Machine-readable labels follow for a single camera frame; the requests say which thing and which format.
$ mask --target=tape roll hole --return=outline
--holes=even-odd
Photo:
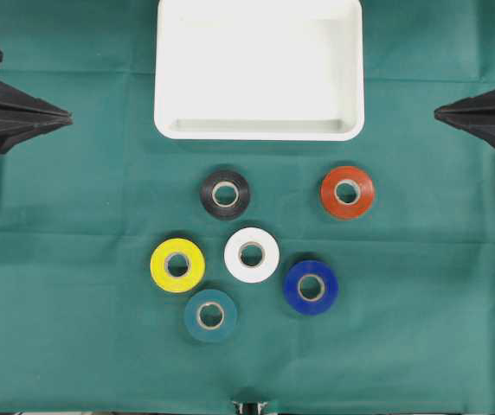
[[[164,261],[164,269],[172,277],[181,278],[188,273],[190,261],[185,255],[179,252],[172,253]]]
[[[320,300],[325,290],[325,281],[315,274],[306,274],[298,282],[299,296],[311,303]]]
[[[231,208],[240,197],[240,191],[232,182],[219,182],[213,188],[213,202],[221,208]]]
[[[219,303],[209,302],[197,309],[197,323],[206,330],[217,330],[224,322],[224,309]]]
[[[334,195],[338,203],[355,205],[361,199],[361,188],[354,181],[345,179],[336,185]]]
[[[255,268],[263,262],[265,251],[257,242],[249,242],[240,249],[240,261],[249,268]]]

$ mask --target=tape roll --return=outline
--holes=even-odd
[[[235,198],[229,204],[217,200],[219,188],[230,187],[235,192]],[[205,210],[219,220],[232,220],[244,213],[248,208],[251,194],[249,184],[242,175],[230,171],[219,170],[203,182],[200,198]]]
[[[176,256],[182,255],[188,266],[187,271],[179,276],[173,276],[169,271],[169,262]],[[194,288],[205,273],[205,259],[200,249],[186,239],[169,239],[159,245],[151,255],[151,277],[155,284],[168,292],[185,292]]]
[[[319,293],[314,297],[307,297],[302,291],[306,278],[318,281]],[[299,262],[286,275],[284,296],[294,310],[306,316],[315,316],[326,312],[336,302],[338,281],[334,271],[322,262]]]
[[[342,201],[338,195],[338,187],[348,184],[356,192],[353,202]],[[326,211],[340,220],[353,220],[363,216],[375,200],[375,186],[369,175],[357,167],[338,167],[323,180],[320,199]]]
[[[204,321],[203,309],[213,307],[220,313],[211,322]],[[184,324],[192,337],[200,342],[217,343],[226,340],[236,327],[238,311],[232,299],[218,290],[203,290],[186,304]]]
[[[244,264],[241,253],[249,246],[261,250],[261,261],[255,266]],[[246,227],[230,237],[224,248],[224,262],[228,271],[244,283],[260,283],[276,271],[280,250],[273,236],[256,227]]]

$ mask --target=table surface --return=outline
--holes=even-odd
[[[495,88],[495,0],[364,0],[367,121],[340,144],[166,139],[153,125],[156,1],[25,4],[0,0],[0,80],[74,125],[0,157],[0,411],[495,412],[495,150],[433,117]],[[377,189],[352,222],[318,200],[344,164]],[[223,165],[253,189],[229,223],[198,200]],[[280,243],[263,284],[222,260],[244,226]],[[202,248],[200,289],[235,300],[228,342],[192,340],[191,293],[151,281],[170,235]],[[281,294],[308,255],[341,291],[314,318]]]

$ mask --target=white plastic container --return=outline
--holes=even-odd
[[[358,0],[160,0],[155,125],[170,138],[344,141],[364,124]]]

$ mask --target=red tape roll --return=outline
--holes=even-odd
[[[342,201],[337,189],[349,184],[355,189],[356,198],[351,203]],[[375,200],[375,186],[369,175],[357,167],[344,166],[331,171],[323,180],[320,200],[326,211],[340,220],[353,220],[363,216]]]

